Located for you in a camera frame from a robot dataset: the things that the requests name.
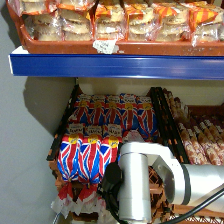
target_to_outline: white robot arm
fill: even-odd
[[[155,143],[126,143],[121,147],[119,161],[123,179],[117,195],[120,220],[151,221],[148,166],[161,177],[166,198],[172,204],[197,206],[224,188],[224,166],[180,164],[168,147]],[[223,212],[224,196],[207,209]]]

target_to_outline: shelf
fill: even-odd
[[[9,62],[15,76],[224,80],[224,56],[29,54],[19,47]]]

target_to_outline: plastic wrapper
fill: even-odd
[[[120,96],[107,95],[105,99],[105,124],[121,124]]]
[[[122,142],[121,126],[116,124],[105,125],[100,146],[100,180],[103,178],[107,165],[116,161],[118,144],[120,142]]]
[[[178,3],[153,3],[155,14],[159,16],[160,28],[156,41],[169,42],[190,39],[188,8]]]
[[[70,123],[66,134],[62,138],[59,150],[57,166],[66,183],[60,190],[57,198],[52,203],[52,209],[67,217],[70,211],[74,211],[71,181],[78,180],[79,151],[83,141],[83,125]]]
[[[76,215],[80,213],[91,214],[99,211],[97,184],[85,185],[75,202],[74,212]]]
[[[74,105],[74,112],[68,121],[73,123],[87,124],[89,119],[89,104],[91,96],[80,94]]]
[[[102,142],[102,128],[87,126],[79,153],[78,180],[80,183],[99,183],[99,153]]]
[[[125,0],[125,13],[127,18],[127,39],[132,41],[153,40],[157,26],[157,20],[153,8],[143,0]]]
[[[95,39],[122,40],[126,20],[119,0],[100,0],[95,12]]]
[[[134,94],[120,94],[123,130],[138,129],[138,108]]]
[[[92,22],[89,12],[61,9],[60,15],[65,41],[89,41],[92,39]]]
[[[60,9],[87,11],[95,5],[94,0],[59,0]]]
[[[105,96],[93,95],[89,105],[89,124],[103,125],[104,123]]]
[[[55,0],[8,0],[8,3],[18,16],[51,13],[57,9]]]
[[[200,42],[219,41],[224,10],[206,1],[182,4],[189,8],[192,45]]]
[[[139,132],[145,141],[155,141],[158,136],[156,114],[150,97],[137,97]]]

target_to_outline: display rack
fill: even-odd
[[[29,54],[19,47],[9,62],[15,76],[224,80],[224,56]]]

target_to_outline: price tag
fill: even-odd
[[[115,43],[116,40],[95,40],[93,42],[93,47],[100,53],[112,54],[114,51]]]

